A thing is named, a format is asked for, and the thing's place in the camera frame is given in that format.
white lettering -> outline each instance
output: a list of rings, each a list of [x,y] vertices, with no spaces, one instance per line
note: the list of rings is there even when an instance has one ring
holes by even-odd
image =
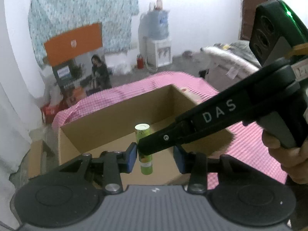
[[[229,111],[232,112],[233,110],[236,109],[235,104],[232,103],[232,99],[227,100],[227,106],[229,107]]]
[[[202,114],[203,115],[203,118],[205,120],[206,123],[210,122],[212,120],[212,116],[209,112],[205,112]]]
[[[219,107],[216,107],[216,117],[219,118],[219,115],[224,115],[224,112]]]

gray ribbed surface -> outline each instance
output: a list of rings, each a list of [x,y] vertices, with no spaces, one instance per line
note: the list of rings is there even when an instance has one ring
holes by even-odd
[[[47,229],[25,225],[22,231]],[[108,196],[92,216],[53,231],[188,231],[271,230],[290,231],[286,225],[246,228],[233,224],[213,211],[205,197],[194,196],[181,186],[130,186],[120,195]]]

white curtain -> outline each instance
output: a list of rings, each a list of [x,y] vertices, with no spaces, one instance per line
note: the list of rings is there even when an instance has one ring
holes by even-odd
[[[15,193],[9,181],[30,148],[31,139],[0,84],[0,221],[12,228],[19,224],[10,210]]]

blue floral curtain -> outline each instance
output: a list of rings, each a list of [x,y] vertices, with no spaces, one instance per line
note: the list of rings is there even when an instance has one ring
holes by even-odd
[[[50,38],[97,22],[102,23],[106,53],[127,51],[131,17],[138,13],[138,0],[31,0],[28,20],[36,60],[44,67],[44,43]]]

black circular disc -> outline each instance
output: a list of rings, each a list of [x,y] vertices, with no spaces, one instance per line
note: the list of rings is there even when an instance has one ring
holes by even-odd
[[[229,221],[264,227],[285,221],[295,208],[295,196],[284,185],[218,185],[211,194],[217,211]]]
[[[59,173],[56,180],[42,179],[33,179],[16,193],[14,204],[22,222],[47,228],[71,225],[91,214],[99,202],[95,187],[80,177]]]

